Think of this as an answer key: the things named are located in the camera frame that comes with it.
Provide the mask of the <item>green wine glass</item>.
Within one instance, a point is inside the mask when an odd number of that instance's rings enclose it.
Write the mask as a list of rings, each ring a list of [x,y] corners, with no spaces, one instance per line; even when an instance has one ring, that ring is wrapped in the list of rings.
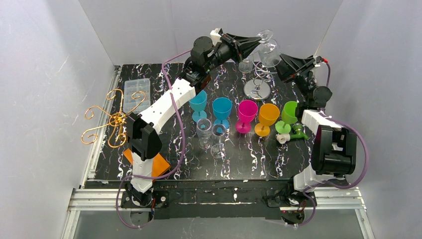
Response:
[[[285,103],[281,112],[281,120],[275,124],[275,129],[278,134],[290,133],[291,125],[297,122],[295,115],[298,103],[289,101]]]

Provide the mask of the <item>orange wine glass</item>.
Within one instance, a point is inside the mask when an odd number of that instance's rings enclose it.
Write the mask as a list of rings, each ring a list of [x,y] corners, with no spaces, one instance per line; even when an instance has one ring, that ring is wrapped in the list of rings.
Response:
[[[280,110],[275,104],[266,103],[259,109],[258,124],[254,131],[259,137],[265,137],[270,134],[270,126],[273,125],[280,115]]]

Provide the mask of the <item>pink wine glass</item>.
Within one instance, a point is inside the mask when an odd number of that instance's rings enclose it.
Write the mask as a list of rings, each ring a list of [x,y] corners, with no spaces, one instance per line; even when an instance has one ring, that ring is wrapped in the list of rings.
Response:
[[[238,122],[235,125],[236,130],[241,134],[246,134],[251,130],[251,122],[255,119],[258,112],[258,105],[252,100],[240,102],[237,110]]]

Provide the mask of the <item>clear wine glass front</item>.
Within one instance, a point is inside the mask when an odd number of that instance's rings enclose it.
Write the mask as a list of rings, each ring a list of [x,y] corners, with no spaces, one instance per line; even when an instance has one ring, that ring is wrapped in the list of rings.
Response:
[[[211,129],[214,145],[211,147],[211,155],[214,158],[222,158],[222,145],[225,139],[226,128],[223,124],[215,124]]]

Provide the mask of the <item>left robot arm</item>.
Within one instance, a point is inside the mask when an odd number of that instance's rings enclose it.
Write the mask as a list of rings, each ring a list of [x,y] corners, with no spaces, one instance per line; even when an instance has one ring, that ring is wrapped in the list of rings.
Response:
[[[198,37],[186,60],[182,73],[169,89],[139,115],[130,113],[127,118],[128,145],[132,155],[132,175],[128,187],[137,198],[146,195],[152,187],[153,159],[159,154],[162,142],[159,133],[165,123],[176,115],[182,119],[179,109],[194,99],[211,80],[210,72],[228,60],[241,62],[261,43],[260,36],[244,37],[224,33],[221,28],[209,36]]]

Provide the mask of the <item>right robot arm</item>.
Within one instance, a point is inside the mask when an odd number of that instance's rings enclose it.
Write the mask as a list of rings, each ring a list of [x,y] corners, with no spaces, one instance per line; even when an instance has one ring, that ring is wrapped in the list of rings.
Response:
[[[311,162],[302,172],[293,176],[286,187],[276,193],[290,205],[303,205],[318,184],[352,174],[356,165],[356,133],[328,120],[322,114],[332,97],[328,85],[315,82],[313,69],[320,63],[328,64],[321,56],[296,58],[280,54],[276,71],[282,82],[294,82],[304,97],[303,102],[284,104],[280,123],[276,124],[277,141],[285,144],[292,139],[308,139],[303,127],[314,134]]]

